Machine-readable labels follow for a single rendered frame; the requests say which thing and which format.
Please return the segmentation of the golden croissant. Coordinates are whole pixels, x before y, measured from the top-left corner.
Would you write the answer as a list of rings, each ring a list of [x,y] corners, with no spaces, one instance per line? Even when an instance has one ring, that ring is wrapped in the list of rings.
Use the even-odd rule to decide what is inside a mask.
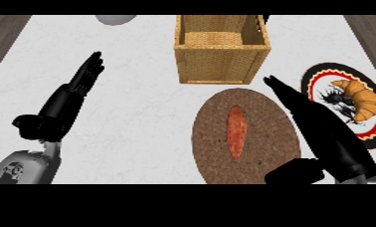
[[[338,80],[332,85],[344,90],[356,107],[356,121],[366,121],[376,115],[376,93],[357,80]]]

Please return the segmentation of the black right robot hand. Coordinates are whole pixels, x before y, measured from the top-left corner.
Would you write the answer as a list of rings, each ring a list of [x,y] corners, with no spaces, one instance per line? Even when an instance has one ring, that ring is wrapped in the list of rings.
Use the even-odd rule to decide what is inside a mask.
[[[366,184],[376,176],[376,162],[354,131],[335,112],[287,85],[275,76],[266,84],[290,109],[315,158],[294,158],[272,170],[267,184],[313,184],[328,171],[340,183]]]

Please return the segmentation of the black red patterned plate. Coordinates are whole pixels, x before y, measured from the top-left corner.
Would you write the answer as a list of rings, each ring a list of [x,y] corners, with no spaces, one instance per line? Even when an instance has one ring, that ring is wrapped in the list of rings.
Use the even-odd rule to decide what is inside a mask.
[[[338,80],[357,80],[376,93],[376,83],[353,68],[337,63],[313,66],[301,79],[301,92],[326,105],[346,122],[369,149],[376,149],[376,115],[366,121],[356,121],[356,107],[344,90],[332,85]]]

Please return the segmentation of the orange sweet potato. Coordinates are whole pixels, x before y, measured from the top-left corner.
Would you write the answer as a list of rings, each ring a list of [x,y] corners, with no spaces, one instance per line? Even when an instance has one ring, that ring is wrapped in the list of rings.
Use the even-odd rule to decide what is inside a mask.
[[[226,141],[229,153],[234,159],[241,157],[247,138],[247,118],[241,106],[234,106],[229,110],[226,120]]]

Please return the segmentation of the square wicker basket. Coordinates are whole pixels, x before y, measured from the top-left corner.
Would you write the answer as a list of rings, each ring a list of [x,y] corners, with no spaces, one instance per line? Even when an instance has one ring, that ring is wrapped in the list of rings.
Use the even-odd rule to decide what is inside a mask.
[[[263,15],[178,15],[182,84],[250,84],[270,49]]]

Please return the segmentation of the round brown cork placemat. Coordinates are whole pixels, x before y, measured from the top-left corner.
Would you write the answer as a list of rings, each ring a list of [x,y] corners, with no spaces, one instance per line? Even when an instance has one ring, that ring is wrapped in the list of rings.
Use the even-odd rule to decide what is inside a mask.
[[[262,184],[265,175],[301,157],[293,122],[265,94],[229,89],[207,100],[192,127],[192,152],[209,184]]]

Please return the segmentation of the grey rounded object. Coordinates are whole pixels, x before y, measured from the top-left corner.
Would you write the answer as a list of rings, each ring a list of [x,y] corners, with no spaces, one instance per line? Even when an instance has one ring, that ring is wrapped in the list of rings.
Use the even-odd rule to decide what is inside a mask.
[[[136,15],[98,15],[96,18],[105,25],[119,26],[129,23]]]

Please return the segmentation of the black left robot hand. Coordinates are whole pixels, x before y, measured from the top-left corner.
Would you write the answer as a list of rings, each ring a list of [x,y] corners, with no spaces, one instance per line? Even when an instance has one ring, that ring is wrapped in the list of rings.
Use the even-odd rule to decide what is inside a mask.
[[[20,135],[30,140],[60,141],[76,122],[85,98],[93,88],[99,74],[105,70],[102,53],[95,52],[85,62],[68,84],[51,95],[37,114],[23,114],[12,124]]]

